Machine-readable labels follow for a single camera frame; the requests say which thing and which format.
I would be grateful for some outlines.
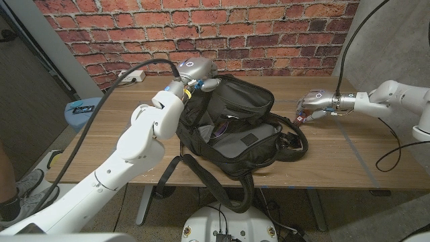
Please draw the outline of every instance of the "gray wall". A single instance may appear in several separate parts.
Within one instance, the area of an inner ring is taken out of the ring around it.
[[[99,87],[75,59],[60,36],[52,29],[33,0],[6,0],[6,2],[67,81],[75,88],[80,98],[103,96]],[[7,9],[2,1],[0,1],[0,7]]]
[[[361,0],[347,35],[349,41],[366,15],[382,0]],[[359,91],[371,91],[386,80],[430,87],[430,0],[391,0],[363,26],[348,50],[344,77]],[[341,58],[333,76],[339,76]],[[412,127],[419,117],[402,108],[384,118],[403,144],[416,142]],[[430,173],[430,145],[409,149]]]

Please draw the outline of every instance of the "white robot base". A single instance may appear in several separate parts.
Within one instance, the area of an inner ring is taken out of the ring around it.
[[[183,226],[181,242],[203,241],[242,241],[242,242],[276,242],[277,234],[270,219],[260,210],[250,207],[248,211],[238,214],[221,206],[227,220],[228,235],[231,239],[221,240],[221,234],[226,234],[226,221],[219,214],[219,202],[209,204],[216,209],[203,207],[195,212]]]

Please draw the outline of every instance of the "wooden table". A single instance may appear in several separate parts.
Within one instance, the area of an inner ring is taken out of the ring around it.
[[[273,92],[275,104],[272,112],[295,118],[296,102],[311,89],[334,90],[335,77],[241,77]],[[77,153],[62,182],[78,183],[102,164],[112,153],[119,136],[129,123],[130,115],[139,102],[150,104],[151,98],[169,84],[170,77],[147,77],[143,83],[117,88],[97,115],[82,147]],[[344,81],[342,92],[354,92]],[[309,151],[300,161],[275,162],[254,174],[256,187],[264,188],[324,188],[324,189],[387,189],[428,190],[430,177],[404,150],[396,169],[383,173],[375,162],[388,151],[396,148],[396,139],[378,119],[352,113],[342,117],[325,117],[301,127],[309,142]],[[78,134],[64,151],[55,166],[46,174],[52,181],[75,146]],[[179,154],[177,137],[161,141],[166,149],[164,159],[151,171],[139,175],[131,182],[156,185],[172,158]],[[381,162],[381,168],[391,167],[397,154]],[[228,179],[219,168],[198,159],[223,186],[239,186]],[[167,182],[168,186],[204,186],[196,174],[185,164],[179,163]]]

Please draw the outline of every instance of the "white cable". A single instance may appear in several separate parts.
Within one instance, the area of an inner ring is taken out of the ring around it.
[[[283,227],[283,228],[285,228],[285,229],[289,229],[289,230],[293,231],[293,234],[298,233],[298,231],[297,231],[296,229],[293,229],[292,227],[288,227],[288,226],[286,226],[286,225],[281,225],[280,223],[278,223],[276,220],[274,220],[274,219],[271,217],[271,215],[270,215],[270,211],[269,211],[269,209],[268,209],[268,207],[267,207],[266,197],[264,196],[263,190],[262,190],[261,188],[259,188],[259,189],[260,189],[261,195],[263,196],[264,204],[265,204],[265,206],[266,206],[266,210],[267,210],[267,213],[268,213],[268,215],[269,215],[270,220],[272,220],[275,224],[277,224],[277,225],[279,225],[279,226],[281,226],[281,227]]]

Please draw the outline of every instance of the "white power strip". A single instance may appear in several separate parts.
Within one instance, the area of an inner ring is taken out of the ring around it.
[[[125,73],[126,71],[121,71],[118,75],[119,77],[122,75],[122,73]],[[136,82],[142,82],[143,79],[145,79],[146,75],[144,71],[133,71],[130,73],[126,78],[122,80],[122,82],[131,82],[133,79],[136,79]]]

